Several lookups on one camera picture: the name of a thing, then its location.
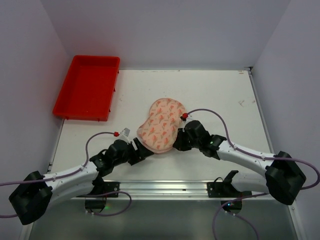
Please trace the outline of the peach floral mesh laundry bag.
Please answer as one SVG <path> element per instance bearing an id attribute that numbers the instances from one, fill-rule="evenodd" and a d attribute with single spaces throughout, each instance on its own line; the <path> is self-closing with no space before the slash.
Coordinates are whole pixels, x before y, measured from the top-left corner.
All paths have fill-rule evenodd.
<path id="1" fill-rule="evenodd" d="M 142 145 L 155 154 L 170 151 L 182 125 L 181 116 L 186 112 L 184 105 L 175 99 L 157 99 L 136 132 Z"/>

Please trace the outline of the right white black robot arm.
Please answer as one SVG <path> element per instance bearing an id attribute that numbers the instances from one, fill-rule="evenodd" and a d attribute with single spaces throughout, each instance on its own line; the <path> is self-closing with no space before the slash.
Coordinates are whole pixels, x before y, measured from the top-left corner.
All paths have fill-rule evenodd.
<path id="1" fill-rule="evenodd" d="M 242 174 L 233 170 L 223 181 L 237 192 L 270 194 L 284 205 L 294 202 L 306 181 L 305 174 L 289 154 L 281 151 L 274 155 L 249 148 L 240 150 L 226 137 L 210 134 L 198 120 L 177 130 L 173 147 L 182 152 L 198 149 L 208 158 L 235 163 L 253 171 Z"/>

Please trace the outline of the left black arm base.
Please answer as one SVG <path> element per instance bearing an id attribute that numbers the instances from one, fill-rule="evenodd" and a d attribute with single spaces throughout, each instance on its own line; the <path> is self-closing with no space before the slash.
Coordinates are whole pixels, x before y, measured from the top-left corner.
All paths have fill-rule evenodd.
<path id="1" fill-rule="evenodd" d="M 98 176 L 92 183 L 93 189 L 89 193 L 90 196 L 117 192 L 120 189 L 120 182 L 104 181 L 101 176 Z M 112 193 L 109 196 L 103 195 L 98 200 L 87 199 L 84 201 L 84 207 L 88 212 L 101 213 L 107 206 L 107 197 L 117 198 L 118 195 L 118 193 Z"/>

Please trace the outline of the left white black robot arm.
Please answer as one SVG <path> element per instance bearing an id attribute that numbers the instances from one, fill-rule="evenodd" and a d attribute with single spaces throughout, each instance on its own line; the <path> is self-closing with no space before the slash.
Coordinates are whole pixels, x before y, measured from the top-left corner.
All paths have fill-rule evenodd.
<path id="1" fill-rule="evenodd" d="M 20 222 L 28 225 L 54 204 L 75 197 L 102 197 L 107 192 L 103 177 L 116 166 L 125 163 L 132 166 L 153 154 L 137 138 L 131 142 L 117 139 L 79 166 L 50 174 L 30 173 L 8 199 Z"/>

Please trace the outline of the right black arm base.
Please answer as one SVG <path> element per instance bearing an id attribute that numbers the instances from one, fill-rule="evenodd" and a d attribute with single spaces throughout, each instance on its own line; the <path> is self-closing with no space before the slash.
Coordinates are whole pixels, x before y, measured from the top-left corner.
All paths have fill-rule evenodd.
<path id="1" fill-rule="evenodd" d="M 251 191 L 237 190 L 232 186 L 235 176 L 239 175 L 238 170 L 232 170 L 225 178 L 217 177 L 214 181 L 206 183 L 206 190 L 209 198 L 239 198 L 252 195 Z M 231 214 L 238 214 L 242 210 L 242 200 L 228 203 L 223 207 Z"/>

